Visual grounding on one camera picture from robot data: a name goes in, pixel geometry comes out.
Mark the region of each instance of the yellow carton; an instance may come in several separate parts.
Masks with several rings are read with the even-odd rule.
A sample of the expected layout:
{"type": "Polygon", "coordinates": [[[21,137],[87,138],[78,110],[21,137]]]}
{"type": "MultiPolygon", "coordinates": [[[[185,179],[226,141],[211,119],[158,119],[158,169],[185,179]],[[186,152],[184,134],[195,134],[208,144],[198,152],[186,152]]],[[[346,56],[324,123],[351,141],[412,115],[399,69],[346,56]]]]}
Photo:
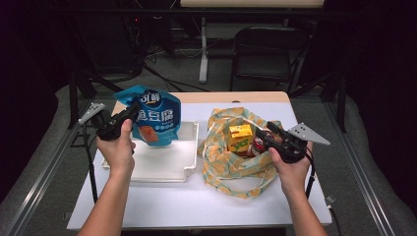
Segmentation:
{"type": "Polygon", "coordinates": [[[252,141],[250,125],[230,126],[230,137],[227,147],[232,152],[247,152],[252,141]]]}

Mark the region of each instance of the packaging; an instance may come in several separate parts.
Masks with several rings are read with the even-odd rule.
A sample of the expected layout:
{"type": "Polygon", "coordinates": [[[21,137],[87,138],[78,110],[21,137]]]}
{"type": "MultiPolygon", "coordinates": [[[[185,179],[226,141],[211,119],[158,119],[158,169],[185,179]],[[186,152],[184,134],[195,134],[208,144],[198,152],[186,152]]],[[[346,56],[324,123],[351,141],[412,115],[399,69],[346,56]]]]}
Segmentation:
{"type": "Polygon", "coordinates": [[[178,140],[181,125],[181,101],[178,97],[154,88],[134,86],[114,94],[129,106],[137,99],[141,104],[138,118],[133,122],[133,138],[149,146],[168,146],[178,140]]]}
{"type": "Polygon", "coordinates": [[[228,149],[236,154],[244,153],[247,155],[253,139],[251,125],[230,126],[229,131],[228,149]]]}

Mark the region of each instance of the forearm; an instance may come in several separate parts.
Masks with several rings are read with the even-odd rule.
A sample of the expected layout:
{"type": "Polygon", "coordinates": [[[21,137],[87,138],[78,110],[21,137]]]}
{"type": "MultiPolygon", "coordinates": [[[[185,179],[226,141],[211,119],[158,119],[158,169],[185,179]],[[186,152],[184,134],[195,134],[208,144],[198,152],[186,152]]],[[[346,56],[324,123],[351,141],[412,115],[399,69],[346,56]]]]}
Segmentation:
{"type": "Polygon", "coordinates": [[[111,174],[79,235],[120,235],[130,177],[111,174]]]}
{"type": "Polygon", "coordinates": [[[297,236],[327,235],[304,192],[287,196],[297,236]]]}

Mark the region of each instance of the snack bag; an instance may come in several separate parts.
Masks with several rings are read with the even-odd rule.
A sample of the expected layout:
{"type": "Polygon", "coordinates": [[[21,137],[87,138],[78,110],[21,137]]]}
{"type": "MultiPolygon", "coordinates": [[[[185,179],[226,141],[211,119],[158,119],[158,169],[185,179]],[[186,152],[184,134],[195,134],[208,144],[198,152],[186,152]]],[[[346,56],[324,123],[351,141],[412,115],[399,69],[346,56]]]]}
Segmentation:
{"type": "Polygon", "coordinates": [[[167,146],[178,140],[181,125],[181,101],[176,96],[154,88],[134,86],[114,94],[125,105],[137,99],[141,104],[133,121],[133,138],[149,146],[167,146]]]}

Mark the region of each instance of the white table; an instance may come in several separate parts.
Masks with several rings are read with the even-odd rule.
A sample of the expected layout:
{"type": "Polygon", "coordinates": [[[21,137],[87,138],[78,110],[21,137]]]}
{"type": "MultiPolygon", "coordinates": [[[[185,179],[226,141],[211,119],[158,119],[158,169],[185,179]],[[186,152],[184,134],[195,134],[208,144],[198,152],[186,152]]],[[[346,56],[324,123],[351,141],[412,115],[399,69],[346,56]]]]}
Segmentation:
{"type": "MultiPolygon", "coordinates": [[[[182,120],[199,121],[199,142],[207,135],[208,118],[214,107],[244,106],[268,120],[280,120],[284,129],[297,121],[284,92],[191,92],[178,93],[182,100],[182,120]],[[193,99],[197,103],[186,103],[193,99]],[[220,100],[255,100],[257,102],[219,103],[220,100]]],[[[95,155],[95,178],[100,193],[109,171],[100,167],[102,155],[95,155]]],[[[272,227],[292,224],[288,203],[281,191],[279,178],[256,199],[242,200],[206,186],[202,159],[197,170],[185,183],[132,183],[125,210],[125,229],[197,229],[228,227],[272,227]]],[[[331,224],[325,197],[317,179],[309,199],[319,221],[331,224]]],[[[67,228],[79,230],[93,207],[89,176],[80,192],[67,228]]]]}

